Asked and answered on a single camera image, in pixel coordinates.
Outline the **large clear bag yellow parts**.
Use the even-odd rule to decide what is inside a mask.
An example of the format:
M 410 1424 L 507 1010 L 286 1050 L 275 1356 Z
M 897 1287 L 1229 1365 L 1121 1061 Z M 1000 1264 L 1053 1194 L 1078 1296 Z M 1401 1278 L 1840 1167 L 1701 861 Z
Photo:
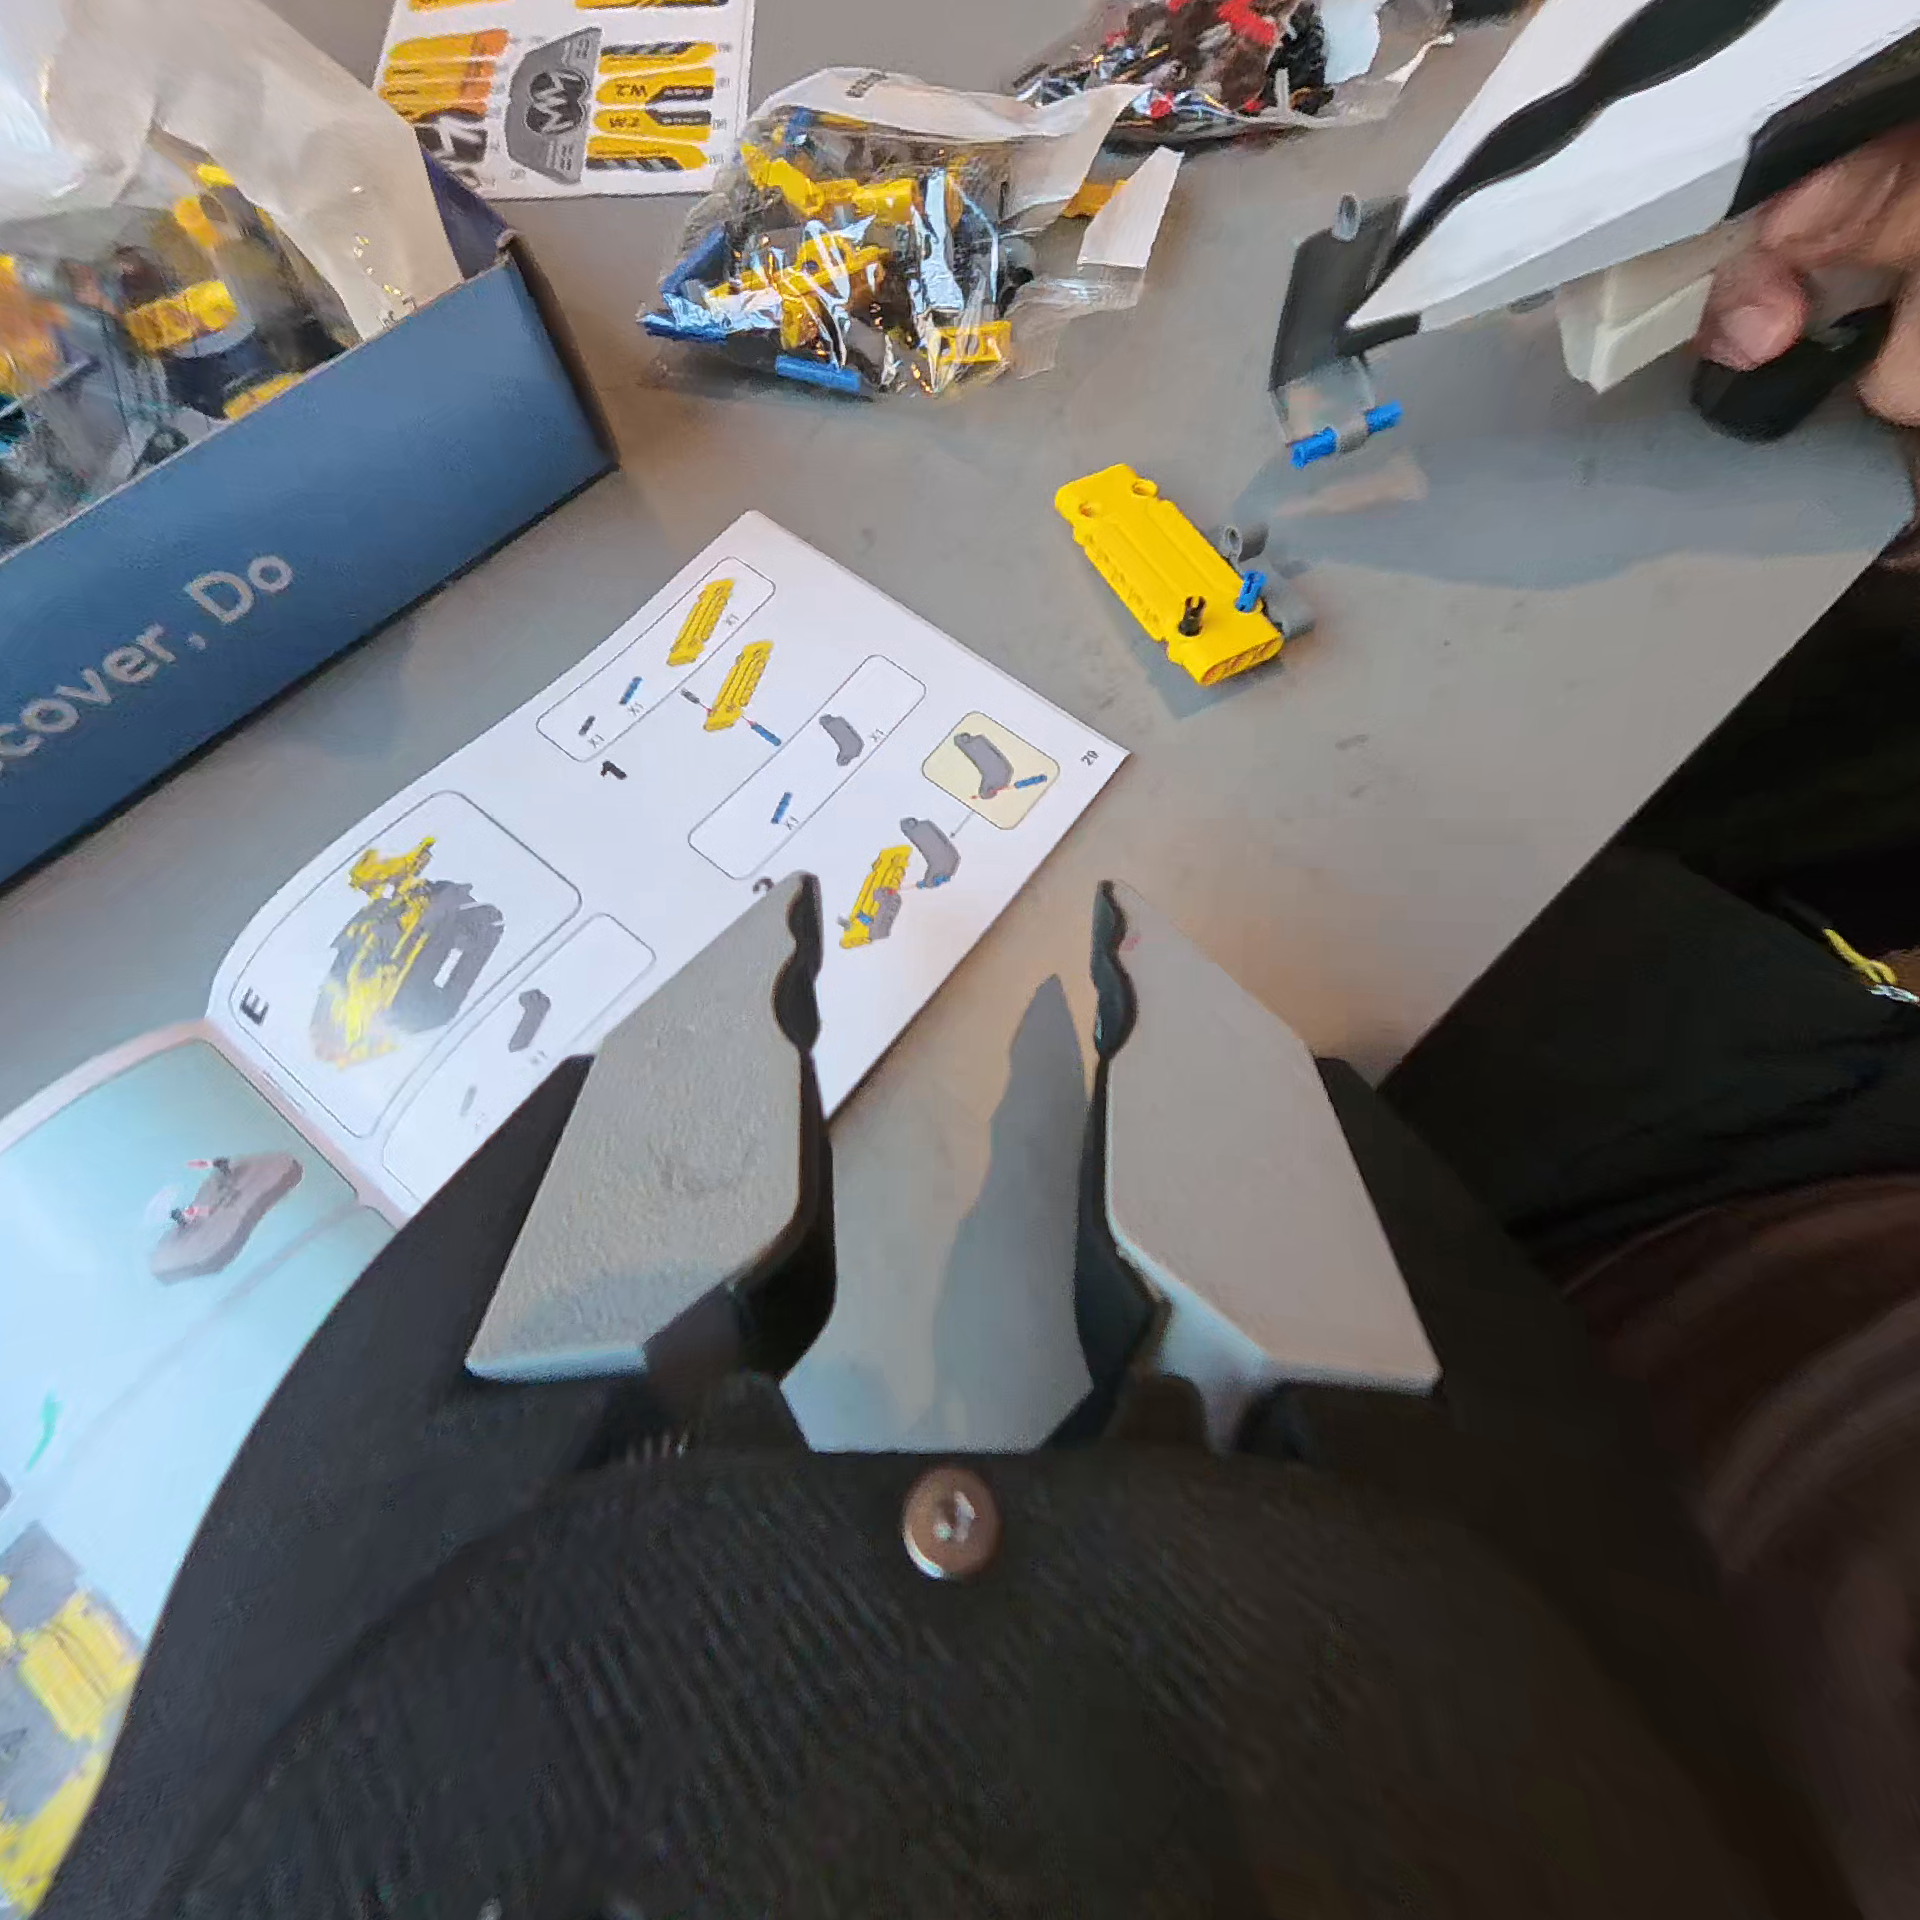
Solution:
M 168 135 L 114 203 L 6 222 L 3 554 L 361 340 L 275 216 Z

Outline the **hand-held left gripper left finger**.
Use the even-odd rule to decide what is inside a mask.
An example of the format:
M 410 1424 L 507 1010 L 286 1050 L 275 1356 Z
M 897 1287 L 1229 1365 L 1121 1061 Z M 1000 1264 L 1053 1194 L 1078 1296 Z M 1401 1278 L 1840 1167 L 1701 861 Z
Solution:
M 796 1368 L 835 1301 L 824 957 L 818 883 L 788 876 L 600 1042 L 469 1373 L 712 1387 Z

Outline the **person's right hand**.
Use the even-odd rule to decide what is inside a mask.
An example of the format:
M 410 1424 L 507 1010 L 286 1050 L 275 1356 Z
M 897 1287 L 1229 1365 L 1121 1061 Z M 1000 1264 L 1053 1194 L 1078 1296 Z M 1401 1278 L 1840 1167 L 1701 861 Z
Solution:
M 1881 135 L 1777 197 L 1752 245 L 1729 256 L 1697 331 L 1698 354 L 1747 373 L 1805 331 L 1820 271 L 1896 279 L 1880 357 L 1858 376 L 1865 410 L 1917 426 L 1917 126 Z

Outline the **blue cardboard kit box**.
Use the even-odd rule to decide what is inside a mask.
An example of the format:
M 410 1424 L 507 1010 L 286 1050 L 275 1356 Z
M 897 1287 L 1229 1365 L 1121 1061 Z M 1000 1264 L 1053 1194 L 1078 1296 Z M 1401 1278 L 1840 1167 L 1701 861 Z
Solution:
M 538 263 L 426 172 L 452 292 L 4 557 L 4 883 L 618 469 Z

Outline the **person's brown sweater torso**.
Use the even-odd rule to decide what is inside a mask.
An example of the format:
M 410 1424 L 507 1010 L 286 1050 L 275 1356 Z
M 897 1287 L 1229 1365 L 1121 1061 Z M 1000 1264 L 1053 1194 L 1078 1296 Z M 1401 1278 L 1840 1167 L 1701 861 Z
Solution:
M 1917 1179 L 1738 1197 L 1569 1290 L 1675 1456 L 1860 1915 L 1917 1915 Z

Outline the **yellow grey sticker sheet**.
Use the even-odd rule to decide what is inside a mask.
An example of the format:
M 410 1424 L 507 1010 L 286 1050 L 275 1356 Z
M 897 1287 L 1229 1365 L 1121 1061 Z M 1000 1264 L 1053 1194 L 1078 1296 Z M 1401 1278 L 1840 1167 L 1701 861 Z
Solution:
M 755 3 L 398 3 L 372 90 L 484 202 L 699 197 L 746 124 Z

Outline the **grey angled connector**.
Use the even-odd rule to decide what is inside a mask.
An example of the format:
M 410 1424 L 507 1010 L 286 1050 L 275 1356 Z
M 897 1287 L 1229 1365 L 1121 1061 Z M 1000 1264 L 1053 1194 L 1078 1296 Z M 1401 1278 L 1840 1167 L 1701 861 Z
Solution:
M 1348 320 L 1372 292 L 1394 242 L 1404 198 L 1345 197 L 1328 229 L 1305 238 L 1286 277 L 1266 392 L 1286 446 L 1380 398 Z
M 1235 573 L 1236 592 L 1246 568 L 1262 568 L 1266 573 L 1262 616 L 1268 626 L 1285 639 L 1296 639 L 1312 630 L 1316 612 L 1299 584 L 1299 568 L 1274 547 L 1264 522 L 1220 522 L 1212 532 L 1212 543 Z

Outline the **yellow beam panel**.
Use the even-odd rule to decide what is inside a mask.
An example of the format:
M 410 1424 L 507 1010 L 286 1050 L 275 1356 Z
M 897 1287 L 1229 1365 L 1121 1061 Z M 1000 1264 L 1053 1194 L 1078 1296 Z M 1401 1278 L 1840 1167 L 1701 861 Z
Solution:
M 1138 628 L 1195 685 L 1220 685 L 1280 658 L 1286 639 L 1264 616 L 1235 611 L 1235 573 L 1209 538 L 1134 466 L 1070 479 L 1053 510 Z M 1178 620 L 1195 592 L 1208 597 L 1208 626 L 1184 639 Z

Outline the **black yellow drawstring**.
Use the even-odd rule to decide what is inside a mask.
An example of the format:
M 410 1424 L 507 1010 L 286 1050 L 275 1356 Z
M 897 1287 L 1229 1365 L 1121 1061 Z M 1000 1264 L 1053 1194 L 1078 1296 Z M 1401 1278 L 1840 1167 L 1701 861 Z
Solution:
M 1917 995 L 1901 983 L 1890 960 L 1858 951 L 1836 927 L 1821 925 L 1816 927 L 1816 935 L 1869 995 L 1917 1006 Z

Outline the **person's legs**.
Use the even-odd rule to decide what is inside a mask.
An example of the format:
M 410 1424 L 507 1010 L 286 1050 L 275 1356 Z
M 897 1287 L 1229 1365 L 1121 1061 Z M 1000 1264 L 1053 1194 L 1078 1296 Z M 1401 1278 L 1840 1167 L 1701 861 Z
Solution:
M 1382 1078 L 1544 1269 L 1917 1165 L 1915 1003 L 1648 852 L 1600 854 Z

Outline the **grey desk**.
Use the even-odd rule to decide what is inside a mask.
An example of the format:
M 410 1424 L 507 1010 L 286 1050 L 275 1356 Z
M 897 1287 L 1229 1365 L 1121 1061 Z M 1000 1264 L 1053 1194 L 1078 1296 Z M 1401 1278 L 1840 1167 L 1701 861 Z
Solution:
M 1401 189 L 1515 29 L 1460 29 L 1378 124 L 1192 155 L 1138 303 L 952 410 L 699 391 L 633 323 L 688 203 L 517 203 L 622 471 L 4 895 L 4 1110 L 195 1018 L 296 869 L 762 510 L 1131 752 L 837 1116 L 837 1309 L 788 1384 L 820 1446 L 1042 1438 L 1085 1376 L 1053 1284 L 1094 884 L 1380 1075 L 1906 524 L 1901 446 L 1854 405 L 1742 448 L 1675 357 L 1569 382 L 1546 310 L 1382 349 L 1400 429 L 1286 471 L 1294 245 Z M 1114 464 L 1209 542 L 1264 522 L 1312 630 L 1189 680 L 1053 510 Z

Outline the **white clear plastic bag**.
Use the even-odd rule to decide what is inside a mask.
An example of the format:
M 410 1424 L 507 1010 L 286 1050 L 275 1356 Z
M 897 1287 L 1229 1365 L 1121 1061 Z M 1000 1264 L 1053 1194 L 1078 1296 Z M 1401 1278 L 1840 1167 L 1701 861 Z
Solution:
M 413 132 L 253 3 L 4 3 L 3 216 L 104 226 L 201 155 L 268 212 L 361 338 L 465 282 Z

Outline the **bag of red black parts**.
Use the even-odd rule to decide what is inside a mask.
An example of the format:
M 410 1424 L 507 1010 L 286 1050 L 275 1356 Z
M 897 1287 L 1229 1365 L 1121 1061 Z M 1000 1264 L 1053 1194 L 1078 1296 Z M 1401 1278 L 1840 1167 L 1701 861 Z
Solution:
M 1056 104 L 1123 90 L 1108 132 L 1121 149 L 1364 126 L 1390 111 L 1454 23 L 1446 3 L 1100 4 L 1011 94 Z

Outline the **bag of yellow blue parts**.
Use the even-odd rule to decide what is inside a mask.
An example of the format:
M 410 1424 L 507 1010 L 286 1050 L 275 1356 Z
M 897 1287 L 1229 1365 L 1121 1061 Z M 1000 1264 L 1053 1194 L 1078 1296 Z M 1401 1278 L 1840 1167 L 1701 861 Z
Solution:
M 1048 373 L 1137 306 L 1182 172 L 1112 170 L 1130 100 L 818 71 L 746 124 L 637 328 L 690 373 L 851 400 Z

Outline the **white instruction booklet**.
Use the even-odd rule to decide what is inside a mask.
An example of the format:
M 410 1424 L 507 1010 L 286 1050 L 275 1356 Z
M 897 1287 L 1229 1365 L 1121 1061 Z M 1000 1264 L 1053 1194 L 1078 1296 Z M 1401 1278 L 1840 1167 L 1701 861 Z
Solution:
M 790 874 L 835 1112 L 1130 752 L 758 512 L 4 1117 L 4 1915 L 243 1439 L 384 1243 Z

